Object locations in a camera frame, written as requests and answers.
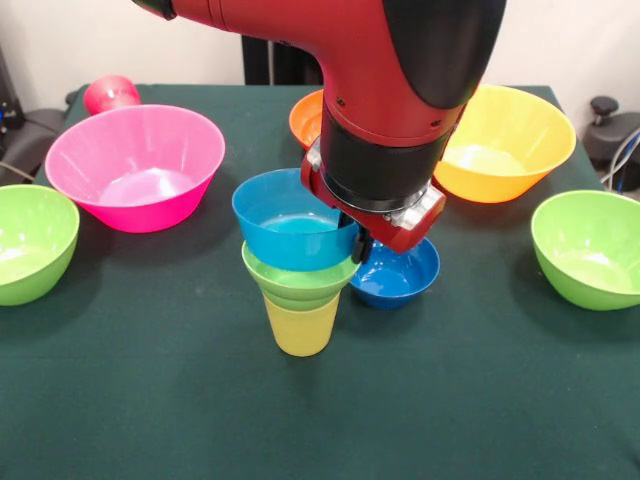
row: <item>yellow cup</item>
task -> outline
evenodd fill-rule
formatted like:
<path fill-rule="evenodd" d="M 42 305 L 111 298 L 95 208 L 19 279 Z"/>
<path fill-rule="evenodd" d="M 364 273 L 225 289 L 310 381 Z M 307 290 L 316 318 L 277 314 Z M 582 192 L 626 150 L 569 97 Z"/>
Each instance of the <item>yellow cup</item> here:
<path fill-rule="evenodd" d="M 338 293 L 320 308 L 298 312 L 279 307 L 264 296 L 276 343 L 285 353 L 294 357 L 315 355 L 329 344 L 339 303 Z"/>

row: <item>green bowl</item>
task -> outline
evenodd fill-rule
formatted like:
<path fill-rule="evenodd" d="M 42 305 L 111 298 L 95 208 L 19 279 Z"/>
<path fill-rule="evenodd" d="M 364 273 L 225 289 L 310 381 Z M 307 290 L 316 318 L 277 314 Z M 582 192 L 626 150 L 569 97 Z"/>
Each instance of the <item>green bowl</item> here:
<path fill-rule="evenodd" d="M 242 259 L 269 300 L 281 308 L 298 312 L 315 310 L 329 303 L 349 283 L 360 266 L 348 258 L 325 270 L 281 270 L 258 260 L 246 242 L 242 245 Z"/>
<path fill-rule="evenodd" d="M 640 305 L 640 203 L 596 190 L 543 202 L 531 221 L 536 256 L 565 299 L 589 310 Z"/>
<path fill-rule="evenodd" d="M 66 271 L 78 238 L 75 204 L 51 188 L 0 188 L 0 305 L 49 292 Z"/>

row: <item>orange bowl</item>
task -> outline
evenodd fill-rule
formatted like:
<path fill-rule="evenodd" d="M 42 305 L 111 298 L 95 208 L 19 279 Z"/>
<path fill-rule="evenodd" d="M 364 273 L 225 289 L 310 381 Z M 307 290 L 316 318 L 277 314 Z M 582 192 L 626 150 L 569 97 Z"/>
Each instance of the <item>orange bowl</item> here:
<path fill-rule="evenodd" d="M 289 128 L 305 150 L 320 136 L 323 90 L 310 93 L 291 109 Z"/>
<path fill-rule="evenodd" d="M 573 125 L 546 100 L 515 88 L 481 85 L 435 177 L 466 200 L 507 202 L 562 165 L 575 146 Z"/>

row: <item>blue bowl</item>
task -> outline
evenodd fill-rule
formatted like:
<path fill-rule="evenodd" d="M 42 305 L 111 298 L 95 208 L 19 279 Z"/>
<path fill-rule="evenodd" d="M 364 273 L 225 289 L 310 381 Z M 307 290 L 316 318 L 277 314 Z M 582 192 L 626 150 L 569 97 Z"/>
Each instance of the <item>blue bowl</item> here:
<path fill-rule="evenodd" d="M 439 273 L 438 251 L 426 238 L 403 254 L 375 242 L 371 258 L 358 269 L 351 285 L 367 305 L 392 310 L 424 292 Z"/>
<path fill-rule="evenodd" d="M 351 255 L 358 226 L 338 229 L 340 211 L 300 183 L 299 168 L 250 178 L 236 189 L 232 205 L 249 250 L 267 265 L 308 272 Z"/>

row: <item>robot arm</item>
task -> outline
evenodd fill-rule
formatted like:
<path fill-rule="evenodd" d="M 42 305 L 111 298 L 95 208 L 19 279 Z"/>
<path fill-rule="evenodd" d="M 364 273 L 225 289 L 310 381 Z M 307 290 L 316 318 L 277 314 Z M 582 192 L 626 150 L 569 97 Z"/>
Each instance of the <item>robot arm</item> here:
<path fill-rule="evenodd" d="M 134 0 L 167 19 L 307 50 L 325 78 L 314 195 L 396 251 L 444 206 L 430 179 L 493 50 L 506 0 Z"/>

